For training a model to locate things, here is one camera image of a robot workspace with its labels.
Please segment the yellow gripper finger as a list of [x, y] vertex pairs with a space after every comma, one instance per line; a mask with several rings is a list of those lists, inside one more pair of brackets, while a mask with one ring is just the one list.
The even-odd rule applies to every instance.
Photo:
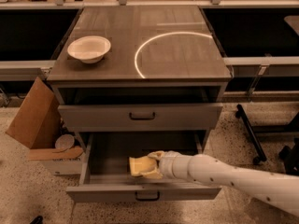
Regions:
[[149, 158], [155, 159], [156, 161], [159, 161], [163, 156], [164, 156], [164, 152], [161, 150], [151, 152], [148, 155]]
[[160, 173], [158, 169], [154, 169], [148, 172], [140, 172], [140, 176], [143, 176], [147, 179], [162, 179], [163, 175]]

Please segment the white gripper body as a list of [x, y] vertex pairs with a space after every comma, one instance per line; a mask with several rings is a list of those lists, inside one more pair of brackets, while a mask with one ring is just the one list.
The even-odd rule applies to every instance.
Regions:
[[191, 158], [175, 151], [165, 152], [159, 161], [159, 170], [165, 178], [191, 181], [188, 168]]

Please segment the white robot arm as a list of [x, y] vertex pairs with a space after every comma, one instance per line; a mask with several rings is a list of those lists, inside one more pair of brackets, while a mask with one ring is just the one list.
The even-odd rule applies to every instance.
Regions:
[[223, 185], [299, 216], [299, 177], [235, 167], [205, 154], [155, 151], [130, 158], [132, 176], [181, 179], [203, 185]]

